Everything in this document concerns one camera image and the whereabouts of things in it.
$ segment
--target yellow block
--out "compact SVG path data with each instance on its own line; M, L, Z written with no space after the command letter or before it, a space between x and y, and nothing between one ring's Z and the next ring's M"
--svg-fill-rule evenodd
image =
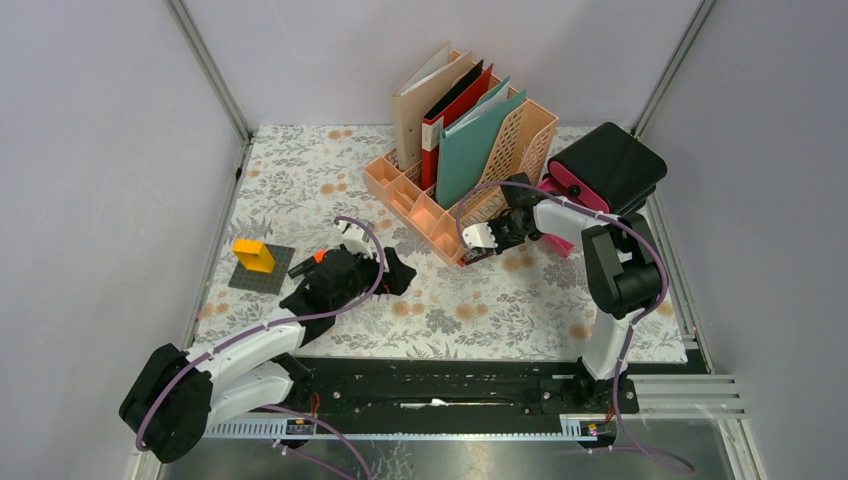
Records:
M274 257L268 251L268 247L258 240L247 240L239 238L233 244L233 253L239 259L244 268L254 271L271 273L274 271Z

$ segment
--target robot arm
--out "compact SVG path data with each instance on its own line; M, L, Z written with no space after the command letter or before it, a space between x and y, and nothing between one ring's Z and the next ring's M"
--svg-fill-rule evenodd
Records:
M529 184L524 174L510 180ZM653 258L638 242L606 222L527 189L502 189L510 208L489 222L467 227L462 232L463 239L471 247L494 249L500 254L524 243L526 238L538 240L542 234L551 234L583 250L589 292L600 312L581 363L592 382L613 378L628 324L651 305L661 290ZM644 217L631 213L617 218L653 244Z
M144 432L145 445L160 461L169 463L185 455L208 427L280 403L298 389L295 380L301 378L292 376L299 372L284 367L293 361L287 354L321 336L335 324L335 316L270 323L335 312L374 285L381 268L365 231L347 222L340 227L342 245L324 253L320 262L304 273L295 292L265 319L185 352L172 344L153 352L119 410L121 419L136 433L153 402L177 374L202 356L210 357L176 383ZM393 248L384 252L388 271L383 272L382 284L374 294L401 295L417 272L404 265ZM263 326L257 333L257 327ZM216 347L224 343L229 346L216 354Z

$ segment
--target floral mat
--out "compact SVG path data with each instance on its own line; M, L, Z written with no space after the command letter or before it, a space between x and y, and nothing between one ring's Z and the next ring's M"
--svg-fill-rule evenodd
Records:
M551 153L590 128L560 128ZM227 286L236 238L296 250L293 264L341 243L336 215L368 220L384 246L418 270L403 297L368 300L339 316L299 355L374 358L573 361L597 313L582 252L563 259L528 242L466 268L449 267L366 189L363 168L394 147L390 126L264 126L244 169L196 342L223 337L263 318L296 284L269 295ZM667 299L642 321L631 361L685 362L675 311Z

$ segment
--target teal folder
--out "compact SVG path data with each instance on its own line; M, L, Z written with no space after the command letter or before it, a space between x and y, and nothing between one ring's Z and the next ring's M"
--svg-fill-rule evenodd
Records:
M477 105L441 132L439 140L439 172L436 176L436 203L445 210L468 193L480 181L489 154L498 138L501 124L507 115L520 107L527 97L522 91L506 99L500 105L466 123L462 128L452 129L463 123L463 119L474 114L474 110L496 95L501 88L508 88L509 78L483 96Z

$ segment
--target white wall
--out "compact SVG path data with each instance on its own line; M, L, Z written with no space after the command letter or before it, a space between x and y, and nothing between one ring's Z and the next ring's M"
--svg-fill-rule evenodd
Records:
M118 479L240 142L163 1L0 5L0 478Z
M446 40L563 124L632 123L698 0L188 0L253 126L391 123L389 95Z
M645 142L771 479L844 478L848 4L721 2Z

